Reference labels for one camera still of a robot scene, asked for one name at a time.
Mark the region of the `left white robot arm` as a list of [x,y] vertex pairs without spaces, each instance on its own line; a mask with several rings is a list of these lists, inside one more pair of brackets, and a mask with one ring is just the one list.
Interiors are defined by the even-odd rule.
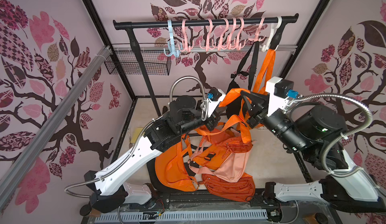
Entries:
[[225,98],[225,93],[209,94],[206,120],[202,120],[200,105],[192,96],[180,96],[169,103],[169,109],[160,118],[144,128],[138,145],[132,147],[113,164],[99,171],[90,171],[84,177],[93,180],[88,187],[93,190],[89,203],[91,208],[109,213],[123,204],[152,206],[158,194],[150,184],[132,185],[126,180],[152,159],[187,138],[192,130],[206,126],[212,130],[220,120],[215,111]]

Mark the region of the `peach pink bag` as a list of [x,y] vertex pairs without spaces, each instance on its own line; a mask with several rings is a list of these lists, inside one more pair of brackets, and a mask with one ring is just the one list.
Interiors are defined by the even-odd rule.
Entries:
[[234,153],[217,170],[210,170],[207,167],[194,168],[189,165],[191,171],[196,174],[209,174],[219,177],[227,182],[237,182],[243,175],[250,152]]

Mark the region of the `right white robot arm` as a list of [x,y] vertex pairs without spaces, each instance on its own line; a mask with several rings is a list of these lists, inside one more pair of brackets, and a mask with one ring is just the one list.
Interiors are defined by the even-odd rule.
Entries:
[[[336,93],[320,93],[287,100],[283,107],[269,113],[273,106],[268,95],[241,91],[247,124],[264,125],[291,153],[301,153],[306,162],[327,173],[323,179],[306,184],[267,182],[263,193],[269,203],[314,201],[346,213],[386,212],[385,193],[375,179],[356,165],[342,141],[369,127],[370,109],[361,101]],[[336,98],[352,102],[364,114],[359,126],[349,129],[343,116],[316,102],[318,98]]]

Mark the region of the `dark orange strapped bag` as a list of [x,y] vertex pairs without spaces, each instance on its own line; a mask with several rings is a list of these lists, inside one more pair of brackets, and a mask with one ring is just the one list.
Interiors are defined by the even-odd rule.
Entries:
[[219,122],[213,130],[206,126],[196,128],[196,132],[205,137],[206,140],[216,147],[223,147],[232,153],[247,153],[252,149],[252,140],[250,128],[246,122],[245,113],[242,110],[242,104],[249,103],[249,100],[241,100],[237,107],[231,105],[241,97],[242,93],[249,93],[249,90],[234,88],[228,92],[224,100],[220,103],[221,107],[234,110],[228,117],[226,123]]

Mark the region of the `dark orange waist bag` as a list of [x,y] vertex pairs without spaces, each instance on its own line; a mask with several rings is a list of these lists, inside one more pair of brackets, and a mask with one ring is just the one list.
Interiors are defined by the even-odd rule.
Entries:
[[249,202],[255,195],[253,178],[247,173],[243,173],[237,182],[227,182],[217,176],[203,174],[198,184],[204,185],[212,195],[238,202]]

